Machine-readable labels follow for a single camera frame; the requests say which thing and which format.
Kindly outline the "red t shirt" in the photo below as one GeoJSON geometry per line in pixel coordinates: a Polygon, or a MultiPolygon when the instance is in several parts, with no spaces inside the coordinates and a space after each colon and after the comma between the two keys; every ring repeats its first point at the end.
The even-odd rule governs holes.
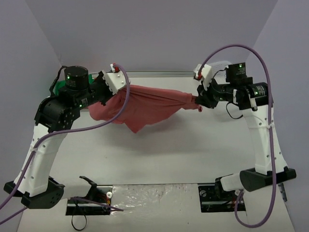
{"type": "MultiPolygon", "coordinates": [[[[89,106],[89,114],[96,121],[108,121],[121,110],[125,98],[124,88],[105,105],[97,102],[89,106]]],[[[125,124],[133,133],[137,133],[147,125],[168,119],[181,109],[201,112],[202,106],[195,100],[196,96],[191,93],[131,85],[126,108],[112,123],[125,124]]]]}

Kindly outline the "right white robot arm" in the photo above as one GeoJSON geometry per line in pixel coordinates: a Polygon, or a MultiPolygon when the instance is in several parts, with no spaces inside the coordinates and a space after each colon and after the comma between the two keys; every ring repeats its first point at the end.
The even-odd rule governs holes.
{"type": "Polygon", "coordinates": [[[273,119],[273,107],[268,104],[268,86],[254,83],[246,75],[245,63],[226,64],[221,69],[226,74],[224,84],[214,79],[212,66],[198,65],[194,78],[200,81],[196,103],[213,109],[218,102],[227,102],[239,108],[245,118],[253,143],[255,165],[239,173],[218,177],[214,194],[224,200],[234,190],[252,192],[276,183],[296,178],[296,171],[289,168],[283,158],[273,119]]]}

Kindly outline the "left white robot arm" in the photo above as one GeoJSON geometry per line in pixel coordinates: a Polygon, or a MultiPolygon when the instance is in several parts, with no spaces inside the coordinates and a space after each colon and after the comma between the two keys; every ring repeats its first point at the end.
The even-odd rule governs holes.
{"type": "Polygon", "coordinates": [[[94,103],[106,103],[126,86],[120,71],[100,71],[89,82],[88,70],[81,66],[63,66],[65,84],[54,93],[59,78],[50,87],[50,96],[39,105],[35,115],[33,136],[26,160],[14,181],[4,185],[8,199],[18,197],[28,209],[50,209],[63,199],[81,197],[86,202],[96,199],[95,184],[73,182],[60,184],[50,176],[59,148],[72,129],[81,110],[94,103]]]}

